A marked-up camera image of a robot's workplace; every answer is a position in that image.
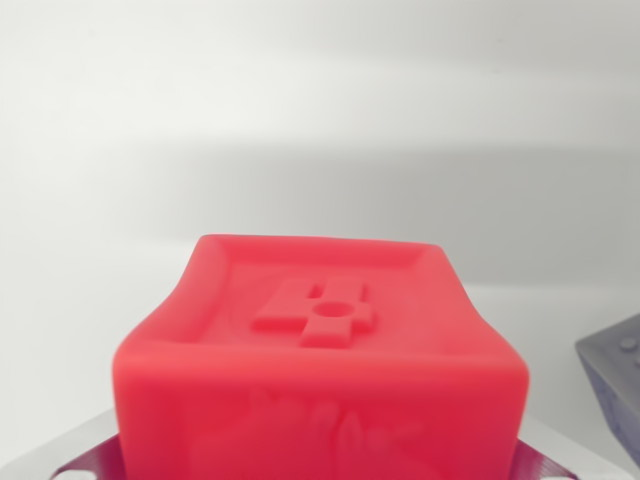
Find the metal plate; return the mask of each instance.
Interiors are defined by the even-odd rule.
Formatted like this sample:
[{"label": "metal plate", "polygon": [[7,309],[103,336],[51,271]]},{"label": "metal plate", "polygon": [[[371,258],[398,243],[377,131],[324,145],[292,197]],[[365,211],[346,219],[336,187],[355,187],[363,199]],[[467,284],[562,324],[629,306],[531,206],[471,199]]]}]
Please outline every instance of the metal plate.
[{"label": "metal plate", "polygon": [[[525,422],[524,431],[531,435],[537,443],[544,444],[546,435],[548,443],[554,445],[555,448],[558,448],[559,439],[560,445],[563,441],[567,442],[566,439],[534,420],[529,419]],[[571,445],[571,448],[563,448],[562,451],[559,450],[559,453],[565,457],[567,452],[572,454],[574,459],[577,459],[579,455],[576,456],[576,452],[581,452],[583,455],[585,451],[575,445]],[[585,461],[585,464],[591,465],[589,467],[591,470],[584,470],[584,474],[575,469],[572,472],[541,453],[539,447],[534,448],[525,441],[520,441],[510,480],[551,478],[631,480],[630,476],[593,454],[590,455],[588,462]],[[53,479],[126,480],[113,412],[96,417],[59,439],[0,469],[0,480]]]}]

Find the metal base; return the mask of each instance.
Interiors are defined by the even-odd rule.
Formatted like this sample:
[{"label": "metal base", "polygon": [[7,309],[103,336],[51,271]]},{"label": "metal base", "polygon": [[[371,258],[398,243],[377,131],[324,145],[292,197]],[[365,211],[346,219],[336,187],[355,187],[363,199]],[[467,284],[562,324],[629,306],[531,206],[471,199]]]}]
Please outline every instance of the metal base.
[{"label": "metal base", "polygon": [[[536,420],[527,418],[510,480],[551,478],[632,480],[619,468]],[[0,480],[54,479],[126,480],[113,411],[0,469]]]}]

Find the cube side face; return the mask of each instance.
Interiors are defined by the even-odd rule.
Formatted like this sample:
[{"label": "cube side face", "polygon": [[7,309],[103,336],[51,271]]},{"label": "cube side face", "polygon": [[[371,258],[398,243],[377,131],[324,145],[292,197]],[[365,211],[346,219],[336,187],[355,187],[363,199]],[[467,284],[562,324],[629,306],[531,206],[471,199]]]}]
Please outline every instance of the cube side face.
[{"label": "cube side face", "polygon": [[114,362],[130,480],[507,479],[526,366],[440,249],[206,239],[176,292]]},{"label": "cube side face", "polygon": [[[357,369],[377,370],[380,361]],[[116,381],[131,480],[508,478],[524,366],[407,373],[400,365],[374,380],[354,367],[313,384],[302,375],[319,363],[267,377],[259,356],[246,362],[256,373],[240,369],[233,379],[123,370]]]}]

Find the red 3d printed cube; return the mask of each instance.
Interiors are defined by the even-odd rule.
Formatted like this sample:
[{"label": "red 3d printed cube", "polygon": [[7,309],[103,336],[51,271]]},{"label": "red 3d printed cube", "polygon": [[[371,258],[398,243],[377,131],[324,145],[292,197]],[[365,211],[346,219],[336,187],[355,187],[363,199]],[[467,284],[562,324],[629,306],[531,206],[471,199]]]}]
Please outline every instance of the red 3d printed cube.
[{"label": "red 3d printed cube", "polygon": [[128,480],[506,480],[528,374],[438,247],[213,235],[114,382]]}]

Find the red cube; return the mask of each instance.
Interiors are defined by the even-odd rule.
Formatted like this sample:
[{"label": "red cube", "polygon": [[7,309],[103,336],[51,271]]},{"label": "red cube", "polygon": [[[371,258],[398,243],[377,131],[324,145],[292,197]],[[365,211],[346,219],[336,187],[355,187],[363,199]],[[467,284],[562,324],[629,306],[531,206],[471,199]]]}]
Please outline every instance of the red cube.
[{"label": "red cube", "polygon": [[439,247],[211,235],[114,383],[128,480],[506,480],[528,373]]}]

